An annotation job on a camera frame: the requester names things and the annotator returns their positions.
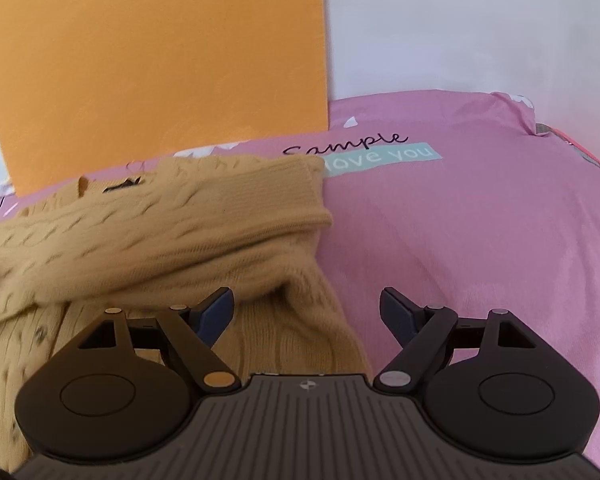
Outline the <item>mustard cable-knit cardigan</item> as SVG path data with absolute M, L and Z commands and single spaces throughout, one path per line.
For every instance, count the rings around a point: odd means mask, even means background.
M 0 468 L 29 455 L 14 415 L 24 382 L 108 308 L 139 316 L 227 287 L 236 310 L 215 351 L 240 377 L 368 373 L 316 260 L 332 222 L 323 179 L 316 156 L 172 157 L 0 222 Z

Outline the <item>pink printed bed sheet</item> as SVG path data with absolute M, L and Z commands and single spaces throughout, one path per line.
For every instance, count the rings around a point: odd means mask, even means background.
M 526 99 L 342 100 L 327 131 L 187 157 L 285 154 L 324 159 L 335 223 L 317 260 L 373 368 L 396 351 L 377 305 L 392 286 L 461 315 L 513 311 L 600 395 L 600 166 L 540 125 Z M 586 452 L 600 465 L 600 419 Z

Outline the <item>red mattress edge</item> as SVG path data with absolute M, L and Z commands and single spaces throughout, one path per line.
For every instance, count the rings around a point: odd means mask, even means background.
M 586 160 L 589 164 L 594 165 L 596 168 L 600 170 L 600 159 L 594 156 L 590 151 L 584 148 L 581 144 L 576 141 L 573 141 L 570 136 L 567 136 L 565 133 L 561 132 L 558 129 L 552 128 L 545 124 L 540 124 L 539 122 L 535 125 L 536 135 L 537 136 L 548 136 L 551 134 L 552 136 L 557 136 L 558 139 L 562 140 L 562 142 L 567 143 L 571 146 L 584 160 Z

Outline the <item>orange headboard panel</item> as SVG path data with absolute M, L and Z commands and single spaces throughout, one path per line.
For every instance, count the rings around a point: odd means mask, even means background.
M 323 0 L 0 0 L 0 147 L 21 194 L 327 123 Z

